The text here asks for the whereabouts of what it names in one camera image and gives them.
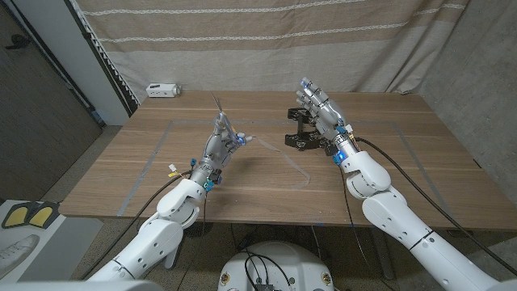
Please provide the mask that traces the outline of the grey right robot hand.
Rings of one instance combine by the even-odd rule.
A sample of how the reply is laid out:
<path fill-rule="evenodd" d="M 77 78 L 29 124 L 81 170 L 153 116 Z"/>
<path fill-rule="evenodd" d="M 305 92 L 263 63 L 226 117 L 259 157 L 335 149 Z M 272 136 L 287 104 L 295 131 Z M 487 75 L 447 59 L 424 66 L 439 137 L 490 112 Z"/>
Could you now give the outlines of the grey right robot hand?
<path fill-rule="evenodd" d="M 301 80 L 302 90 L 296 93 L 296 101 L 312 116 L 317 131 L 329 140 L 342 154 L 342 160 L 359 152 L 351 140 L 351 131 L 347 128 L 343 110 L 335 101 L 313 81 L 308 78 Z"/>

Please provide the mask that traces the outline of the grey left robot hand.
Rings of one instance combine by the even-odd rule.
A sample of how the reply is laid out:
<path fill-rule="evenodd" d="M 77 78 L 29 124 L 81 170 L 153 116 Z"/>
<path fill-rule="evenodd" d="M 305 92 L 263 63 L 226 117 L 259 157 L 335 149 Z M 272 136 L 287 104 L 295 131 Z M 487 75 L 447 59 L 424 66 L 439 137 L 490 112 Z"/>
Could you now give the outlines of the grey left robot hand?
<path fill-rule="evenodd" d="M 205 184 L 219 184 L 221 172 L 231 160 L 232 154 L 253 140 L 252 136 L 236 132 L 223 112 L 219 113 L 214 124 L 213 133 L 207 140 L 200 162 L 190 177 L 190 180 L 202 187 Z"/>

